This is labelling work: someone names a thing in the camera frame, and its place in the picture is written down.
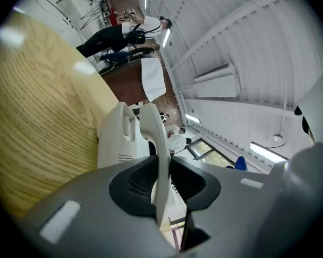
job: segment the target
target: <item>person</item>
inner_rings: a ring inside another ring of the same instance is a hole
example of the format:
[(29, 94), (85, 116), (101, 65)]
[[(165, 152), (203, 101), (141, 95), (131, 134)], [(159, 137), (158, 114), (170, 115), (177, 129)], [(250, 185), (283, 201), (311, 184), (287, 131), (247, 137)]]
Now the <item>person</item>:
[(172, 26), (169, 19), (158, 20), (157, 18), (145, 16), (143, 18), (130, 15), (128, 22), (123, 22), (120, 25), (109, 26), (90, 37), (84, 44), (76, 49), (86, 58), (94, 55), (104, 49), (110, 48), (114, 52), (119, 52), (129, 44), (128, 34), (138, 25), (137, 31), (144, 31), (146, 39), (152, 39), (159, 35), (161, 31)]
[(165, 132), (166, 136), (169, 138), (172, 135), (185, 134), (185, 128), (179, 128), (178, 126), (172, 124), (165, 127)]
[(166, 122), (166, 120), (168, 119), (169, 115), (168, 114), (165, 114), (165, 113), (159, 113), (159, 114), (160, 114), (160, 117), (161, 117), (162, 122)]
[(126, 59), (129, 56), (132, 56), (134, 54), (143, 53), (143, 54), (153, 54), (155, 51), (160, 50), (159, 44), (154, 44), (152, 47), (142, 47), (142, 48), (136, 48), (132, 51), (128, 52), (116, 52), (111, 54), (105, 54), (100, 56), (100, 60), (108, 60), (110, 63), (118, 62), (120, 60)]
[(184, 138), (182, 135), (172, 135), (168, 138), (168, 149), (171, 154), (178, 153), (184, 149), (187, 144), (191, 144), (190, 138)]

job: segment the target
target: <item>white plastic handle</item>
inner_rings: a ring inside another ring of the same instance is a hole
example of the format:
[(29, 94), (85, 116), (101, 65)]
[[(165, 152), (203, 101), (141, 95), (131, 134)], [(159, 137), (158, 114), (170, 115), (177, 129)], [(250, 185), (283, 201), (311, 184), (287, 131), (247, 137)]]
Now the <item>white plastic handle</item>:
[(152, 142), (157, 150), (158, 179), (154, 204), (157, 208), (157, 225), (160, 226), (170, 189), (168, 178), (170, 152), (168, 150), (165, 127), (156, 105), (150, 103), (141, 106), (139, 119), (141, 135)]

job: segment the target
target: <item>desk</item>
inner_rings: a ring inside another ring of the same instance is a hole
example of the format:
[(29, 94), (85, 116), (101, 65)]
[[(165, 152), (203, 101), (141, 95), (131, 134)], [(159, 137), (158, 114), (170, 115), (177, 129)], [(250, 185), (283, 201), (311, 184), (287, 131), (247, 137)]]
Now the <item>desk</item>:
[(96, 128), (117, 99), (46, 25), (14, 12), (0, 29), (0, 200), (22, 216), (97, 168)]

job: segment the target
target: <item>brown floor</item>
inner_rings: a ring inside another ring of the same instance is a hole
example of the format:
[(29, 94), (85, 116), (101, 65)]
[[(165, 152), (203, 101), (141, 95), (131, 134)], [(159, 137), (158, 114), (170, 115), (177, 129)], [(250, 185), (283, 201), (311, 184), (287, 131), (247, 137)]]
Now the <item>brown floor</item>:
[[(114, 6), (118, 15), (125, 10), (135, 9), (136, 15), (142, 16), (142, 11), (139, 8), (139, 0), (110, 0), (110, 2), (112, 6)], [(145, 44), (139, 45), (139, 47), (150, 47), (152, 43), (152, 40), (148, 40)], [(170, 115), (169, 119), (165, 122), (165, 125), (175, 124), (177, 126), (182, 126), (181, 113), (172, 89), (170, 78), (164, 65), (164, 61), (159, 52), (156, 53), (156, 56), (160, 59), (161, 64), (163, 65), (166, 93), (154, 100), (153, 103), (156, 104), (159, 112)]]

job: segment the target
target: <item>gray plastic panel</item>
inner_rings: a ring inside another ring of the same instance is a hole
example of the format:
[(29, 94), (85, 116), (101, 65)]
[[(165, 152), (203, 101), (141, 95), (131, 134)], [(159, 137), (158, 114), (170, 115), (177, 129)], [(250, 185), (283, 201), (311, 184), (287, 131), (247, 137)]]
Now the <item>gray plastic panel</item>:
[[(71, 180), (38, 203), (21, 226), (42, 252), (59, 257), (167, 257), (176, 253), (152, 218), (131, 216), (112, 200), (109, 183), (121, 171), (149, 158), (91, 171)], [(39, 235), (44, 223), (67, 200), (81, 205), (57, 245)]]
[[(193, 165), (215, 175), (222, 189), (203, 211), (191, 213), (210, 236), (181, 257), (279, 257), (311, 227), (323, 209), (323, 145), (298, 153), (267, 175)], [(249, 189), (242, 177), (264, 182)]]

